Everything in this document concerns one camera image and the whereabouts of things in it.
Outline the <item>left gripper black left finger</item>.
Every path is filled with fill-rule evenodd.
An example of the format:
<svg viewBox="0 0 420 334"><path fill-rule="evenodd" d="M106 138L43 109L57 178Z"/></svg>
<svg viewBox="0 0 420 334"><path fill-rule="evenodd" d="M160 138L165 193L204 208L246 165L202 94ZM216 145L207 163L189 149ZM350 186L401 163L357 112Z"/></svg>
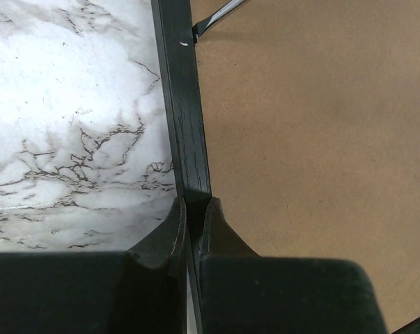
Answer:
<svg viewBox="0 0 420 334"><path fill-rule="evenodd" d="M124 251L0 253L0 333L185 333L186 205Z"/></svg>

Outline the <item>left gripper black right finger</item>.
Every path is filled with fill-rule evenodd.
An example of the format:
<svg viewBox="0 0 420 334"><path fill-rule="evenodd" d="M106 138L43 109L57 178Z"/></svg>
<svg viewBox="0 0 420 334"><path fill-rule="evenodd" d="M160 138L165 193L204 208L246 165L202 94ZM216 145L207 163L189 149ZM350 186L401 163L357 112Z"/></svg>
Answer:
<svg viewBox="0 0 420 334"><path fill-rule="evenodd" d="M218 198L204 220L204 333L386 333L365 271L348 260L261 257L228 225Z"/></svg>

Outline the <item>black picture frame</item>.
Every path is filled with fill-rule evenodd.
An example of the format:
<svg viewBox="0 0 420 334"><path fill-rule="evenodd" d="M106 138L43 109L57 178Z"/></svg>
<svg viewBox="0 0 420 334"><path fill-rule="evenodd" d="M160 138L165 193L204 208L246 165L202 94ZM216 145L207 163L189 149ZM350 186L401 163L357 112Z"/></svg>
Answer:
<svg viewBox="0 0 420 334"><path fill-rule="evenodd" d="M370 276L387 328L420 328L420 1L154 1L177 192L257 253Z"/></svg>

